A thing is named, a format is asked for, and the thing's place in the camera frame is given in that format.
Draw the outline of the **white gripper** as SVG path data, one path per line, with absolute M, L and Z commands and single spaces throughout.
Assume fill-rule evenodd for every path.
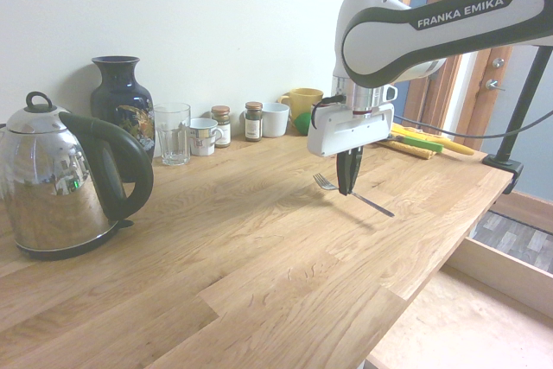
M 315 111 L 315 127 L 308 129 L 308 150 L 316 156 L 336 156 L 339 191 L 353 192 L 363 158 L 364 145 L 386 139 L 391 133 L 393 104 L 373 107 L 355 115 L 346 105 L 333 104 Z

